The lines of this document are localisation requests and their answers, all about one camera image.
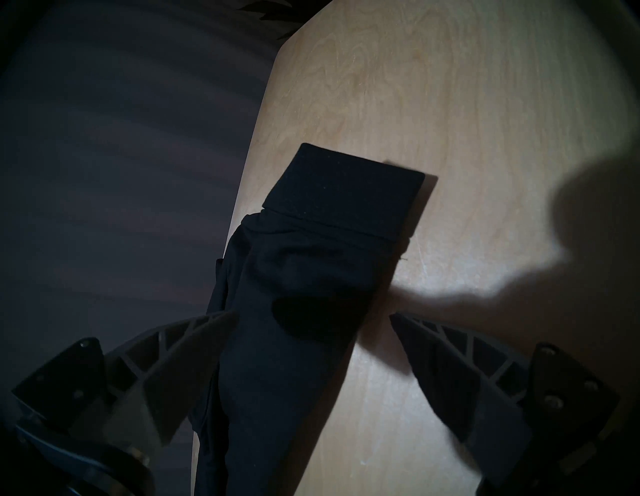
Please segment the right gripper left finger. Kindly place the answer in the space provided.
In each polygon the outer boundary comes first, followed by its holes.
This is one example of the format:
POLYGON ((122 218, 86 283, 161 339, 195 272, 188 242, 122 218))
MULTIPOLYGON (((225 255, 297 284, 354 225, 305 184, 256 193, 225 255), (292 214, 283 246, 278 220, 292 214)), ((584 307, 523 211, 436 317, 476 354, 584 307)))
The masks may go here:
POLYGON ((158 326, 104 353, 76 341, 12 391, 17 431, 112 446, 166 446, 216 370, 237 312, 158 326))

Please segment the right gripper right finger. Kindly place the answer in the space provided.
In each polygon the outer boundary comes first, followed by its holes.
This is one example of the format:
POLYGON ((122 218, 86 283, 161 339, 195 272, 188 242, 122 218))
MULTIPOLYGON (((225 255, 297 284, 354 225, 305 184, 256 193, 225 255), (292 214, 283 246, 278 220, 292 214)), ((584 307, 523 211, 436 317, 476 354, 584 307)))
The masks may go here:
POLYGON ((461 442, 486 427, 507 437, 529 430, 561 443, 597 436, 620 401, 588 368, 551 342, 526 358, 477 331, 407 313, 389 316, 434 413, 461 442))

